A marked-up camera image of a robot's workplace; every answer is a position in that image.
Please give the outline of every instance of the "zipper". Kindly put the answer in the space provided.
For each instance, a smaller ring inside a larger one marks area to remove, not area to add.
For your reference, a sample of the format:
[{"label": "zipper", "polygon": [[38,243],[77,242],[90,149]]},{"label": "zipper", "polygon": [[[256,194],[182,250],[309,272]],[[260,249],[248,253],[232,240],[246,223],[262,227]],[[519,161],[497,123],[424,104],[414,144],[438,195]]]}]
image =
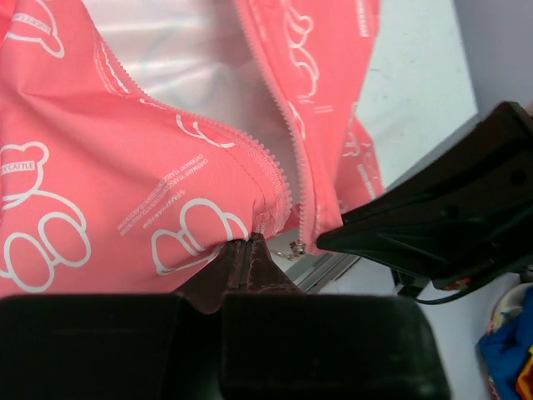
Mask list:
[{"label": "zipper", "polygon": [[255,139],[250,134],[243,132],[237,128],[228,126],[222,122],[203,117],[201,115],[197,115],[192,112],[187,112],[184,110],[181,110],[179,108],[175,108],[173,106],[169,106],[163,102],[160,102],[159,100],[156,100],[155,98],[151,97],[147,93],[145,93],[135,82],[135,80],[127,73],[124,66],[118,61],[117,57],[115,56],[114,52],[111,50],[111,48],[107,45],[106,41],[101,37],[100,35],[97,36],[97,42],[100,41],[104,48],[104,56],[106,58],[110,58],[112,62],[118,66],[120,69],[121,75],[123,75],[129,86],[133,87],[139,95],[144,97],[144,102],[139,99],[140,103],[151,103],[153,106],[172,111],[176,114],[181,114],[190,118],[194,118],[196,121],[200,123],[204,123],[205,125],[212,127],[212,128],[218,128],[221,131],[228,133],[231,137],[240,138],[248,148],[250,148],[252,151],[255,151],[259,153],[263,158],[268,160],[271,165],[273,166],[273,169],[276,173],[276,176],[273,177],[270,174],[265,174],[271,181],[271,184],[274,189],[274,193],[276,195],[276,199],[281,198],[282,204],[278,204],[276,202],[276,221],[274,223],[273,227],[273,234],[277,234],[280,230],[282,230],[283,226],[286,223],[286,220],[289,218],[289,214],[291,213],[292,209],[292,197],[291,197],[291,189],[289,187],[288,179],[285,175],[285,172],[280,167],[280,163],[276,161],[276,157],[273,154],[270,154],[270,150],[265,148],[265,146],[260,143],[257,139]]},{"label": "zipper", "polygon": [[[269,93],[271,94],[272,99],[274,100],[274,103],[276,104],[277,108],[280,110],[281,115],[283,116],[283,120],[286,124],[286,127],[291,135],[291,141],[292,141],[292,147],[294,150],[294,155],[296,157],[296,166],[298,169],[298,179],[300,183],[300,203],[301,207],[298,213],[298,240],[295,242],[292,242],[290,244],[291,247],[291,254],[287,255],[282,252],[273,251],[272,253],[279,255],[280,257],[284,257],[290,261],[293,261],[296,258],[299,258],[301,255],[306,254],[306,247],[309,243],[306,243],[305,240],[305,233],[307,231],[312,230],[312,224],[314,221],[312,221],[308,215],[310,213],[310,199],[307,198],[307,190],[306,185],[309,182],[312,182],[311,174],[308,171],[308,156],[306,154],[305,145],[303,144],[302,139],[300,138],[298,134],[298,129],[296,127],[296,123],[293,121],[293,118],[291,117],[292,112],[289,108],[288,104],[286,104],[286,99],[283,97],[281,93],[281,89],[279,88],[279,85],[276,81],[276,79],[273,77],[273,74],[271,70],[267,67],[267,63],[263,62],[262,59],[262,53],[258,51],[259,46],[256,45],[257,38],[256,35],[252,32],[252,30],[247,26],[248,21],[247,17],[245,17],[245,11],[243,9],[244,6],[242,6],[240,0],[234,0],[235,9],[237,10],[237,16],[239,17],[239,20],[241,22],[241,29],[244,32],[244,37],[247,41],[248,47],[250,49],[250,52],[252,53],[252,56],[256,60],[256,63],[259,67],[259,71],[261,73],[261,76],[263,78],[264,83],[266,84],[266,87],[268,88]],[[250,7],[255,7],[253,5],[253,2],[250,2]],[[265,35],[264,28],[259,27],[260,35]]]}]

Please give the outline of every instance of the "pink fabric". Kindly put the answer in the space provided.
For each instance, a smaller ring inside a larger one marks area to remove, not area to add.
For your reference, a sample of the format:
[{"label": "pink fabric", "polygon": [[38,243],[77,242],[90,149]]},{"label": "pink fabric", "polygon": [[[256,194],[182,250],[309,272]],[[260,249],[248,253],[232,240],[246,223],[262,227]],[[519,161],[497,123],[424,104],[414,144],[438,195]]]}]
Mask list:
[{"label": "pink fabric", "polygon": [[[378,6],[237,1],[294,131],[310,249],[339,205],[382,191],[352,112]],[[2,2],[0,35],[0,294],[169,292],[225,241],[284,228],[291,194],[268,151],[144,94],[80,0]]]}]

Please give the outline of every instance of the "zipper slider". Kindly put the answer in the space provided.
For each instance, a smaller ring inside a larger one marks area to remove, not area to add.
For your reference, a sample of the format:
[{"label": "zipper slider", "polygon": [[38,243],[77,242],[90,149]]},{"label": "zipper slider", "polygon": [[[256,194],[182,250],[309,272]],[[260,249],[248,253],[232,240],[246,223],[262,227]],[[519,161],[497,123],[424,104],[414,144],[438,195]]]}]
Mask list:
[{"label": "zipper slider", "polygon": [[291,242],[289,246],[291,247],[292,256],[294,258],[299,258],[300,256],[303,256],[306,254],[306,244],[299,240],[296,240],[295,242]]}]

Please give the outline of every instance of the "zipper pull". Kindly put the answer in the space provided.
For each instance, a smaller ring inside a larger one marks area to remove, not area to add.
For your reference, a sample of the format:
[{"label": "zipper pull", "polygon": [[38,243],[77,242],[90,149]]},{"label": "zipper pull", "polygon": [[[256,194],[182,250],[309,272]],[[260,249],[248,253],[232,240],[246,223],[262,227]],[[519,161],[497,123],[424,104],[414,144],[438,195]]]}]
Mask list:
[{"label": "zipper pull", "polygon": [[299,240],[291,242],[289,244],[291,248],[291,254],[285,254],[284,252],[278,252],[277,250],[270,249],[270,253],[276,254],[278,257],[285,258],[289,261],[295,261],[301,256],[306,254],[306,244],[300,242]]}]

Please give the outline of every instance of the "white zipper teeth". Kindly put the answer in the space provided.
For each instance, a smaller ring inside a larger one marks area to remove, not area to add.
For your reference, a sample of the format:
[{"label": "white zipper teeth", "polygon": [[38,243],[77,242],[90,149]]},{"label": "white zipper teeth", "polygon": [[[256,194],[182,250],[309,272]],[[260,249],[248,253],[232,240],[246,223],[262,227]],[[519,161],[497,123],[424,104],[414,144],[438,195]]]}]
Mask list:
[{"label": "white zipper teeth", "polygon": [[299,233],[298,233],[299,238],[298,239],[300,243],[305,245],[304,240],[303,240],[303,227],[306,224],[306,215],[303,211],[304,211],[304,204],[307,203],[307,199],[306,199],[306,182],[305,182],[306,179],[304,179],[303,177],[305,167],[302,166],[302,163],[303,163],[302,160],[305,158],[305,154],[301,153],[300,143],[298,142],[298,138],[296,137],[296,135],[298,134],[296,123],[293,122],[291,118],[288,117],[289,112],[287,111],[286,107],[283,106],[283,103],[286,100],[276,90],[277,82],[275,82],[274,79],[271,78],[271,75],[267,73],[267,71],[265,71],[265,67],[262,65],[261,62],[259,62],[257,51],[255,47],[253,46],[252,44],[253,41],[251,40],[250,34],[248,33],[248,30],[245,27],[244,17],[242,16],[241,8],[238,5],[238,0],[235,0],[234,5],[235,5],[235,9],[237,10],[237,15],[239,17],[239,20],[241,22],[241,29],[244,32],[244,37],[247,41],[248,48],[250,49],[252,56],[256,60],[256,63],[257,63],[257,66],[259,67],[259,71],[261,73],[263,81],[265,82],[266,87],[268,88],[268,92],[271,94],[271,97],[274,100],[274,103],[276,104],[277,108],[280,110],[281,116],[283,117],[283,121],[289,130],[289,134],[291,135],[292,148],[296,156],[296,167],[298,168],[298,179],[299,179],[298,189],[300,190],[300,204],[301,204],[301,209],[300,209],[300,212],[298,213],[298,222],[299,222]]},{"label": "white zipper teeth", "polygon": [[124,68],[124,66],[120,63],[120,61],[118,61],[117,57],[115,56],[115,53],[107,45],[106,41],[102,37],[100,37],[100,40],[102,41],[103,46],[107,50],[107,56],[110,57],[121,68],[122,73],[124,73],[127,76],[129,83],[131,83],[135,87],[135,89],[138,90],[139,93],[141,93],[143,96],[145,96],[148,101],[150,101],[151,103],[154,103],[154,104],[156,104],[156,105],[158,105],[158,106],[160,106],[160,107],[162,107],[162,108],[164,108],[166,110],[170,110],[170,111],[173,111],[175,113],[180,113],[181,115],[185,115],[185,116],[194,118],[194,119],[196,119],[199,122],[205,123],[206,125],[219,128],[219,129],[221,129],[224,132],[227,132],[227,133],[230,133],[230,134],[236,134],[236,135],[240,136],[242,139],[244,139],[246,142],[248,142],[251,145],[252,148],[255,147],[258,152],[262,153],[265,157],[267,157],[271,161],[272,165],[276,169],[277,175],[281,178],[281,182],[280,182],[281,190],[283,191],[283,194],[285,194],[285,196],[286,196],[286,198],[284,199],[285,200],[284,203],[286,204],[285,209],[281,210],[281,212],[282,212],[281,217],[277,217],[277,219],[280,220],[281,223],[279,224],[279,226],[275,226],[274,227],[274,233],[277,233],[278,231],[280,231],[283,228],[283,225],[285,224],[286,220],[289,218],[289,214],[291,213],[291,209],[292,209],[292,193],[291,193],[290,185],[289,185],[288,179],[286,177],[285,171],[283,170],[283,168],[280,167],[280,163],[276,160],[276,156],[274,154],[271,154],[270,150],[268,148],[265,148],[264,144],[260,143],[253,136],[251,136],[250,134],[248,134],[246,132],[241,131],[240,129],[237,129],[237,128],[234,128],[234,127],[229,127],[226,124],[224,124],[222,122],[219,122],[219,121],[216,121],[214,119],[203,117],[201,115],[197,115],[197,114],[194,114],[192,112],[189,113],[189,112],[181,110],[179,108],[175,108],[173,106],[169,106],[168,104],[165,104],[164,102],[160,102],[159,100],[156,100],[152,96],[148,95],[146,92],[144,92],[144,90],[142,90],[137,85],[137,82],[135,82],[135,80],[130,76],[130,74],[127,73],[126,68]]}]

